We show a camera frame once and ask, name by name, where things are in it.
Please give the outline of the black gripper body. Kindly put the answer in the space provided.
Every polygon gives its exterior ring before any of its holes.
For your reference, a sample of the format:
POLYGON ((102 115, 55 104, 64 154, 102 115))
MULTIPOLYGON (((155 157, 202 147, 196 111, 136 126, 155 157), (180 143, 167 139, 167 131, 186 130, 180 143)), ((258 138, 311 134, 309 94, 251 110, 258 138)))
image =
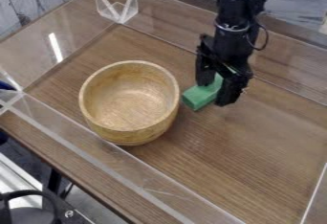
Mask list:
POLYGON ((253 78, 249 58, 253 55, 253 26, 228 26, 216 23, 215 35, 203 34, 196 54, 208 56, 219 73, 234 71, 236 75, 253 78))

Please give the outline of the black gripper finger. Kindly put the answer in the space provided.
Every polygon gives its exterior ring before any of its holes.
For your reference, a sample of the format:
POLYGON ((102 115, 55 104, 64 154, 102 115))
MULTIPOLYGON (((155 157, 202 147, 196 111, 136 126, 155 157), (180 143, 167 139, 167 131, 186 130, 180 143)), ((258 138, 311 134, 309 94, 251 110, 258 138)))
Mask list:
POLYGON ((215 105, 227 106, 235 103, 249 86, 250 79, 246 76, 232 75, 223 80, 222 88, 218 92, 215 105))
POLYGON ((208 56, 196 55, 195 60, 195 81, 198 86, 208 86, 215 80, 216 70, 208 56))

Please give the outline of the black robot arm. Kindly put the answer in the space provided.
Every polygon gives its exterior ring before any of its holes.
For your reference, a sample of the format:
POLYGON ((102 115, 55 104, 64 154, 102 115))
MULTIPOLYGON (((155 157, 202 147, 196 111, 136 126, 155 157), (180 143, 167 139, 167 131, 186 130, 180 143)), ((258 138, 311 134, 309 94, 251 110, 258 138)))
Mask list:
POLYGON ((218 106, 235 103, 253 79, 249 63, 254 51, 269 44, 269 31, 259 23, 266 0, 216 0, 215 34, 202 34, 196 47, 195 82, 208 86, 223 79, 215 98, 218 106))

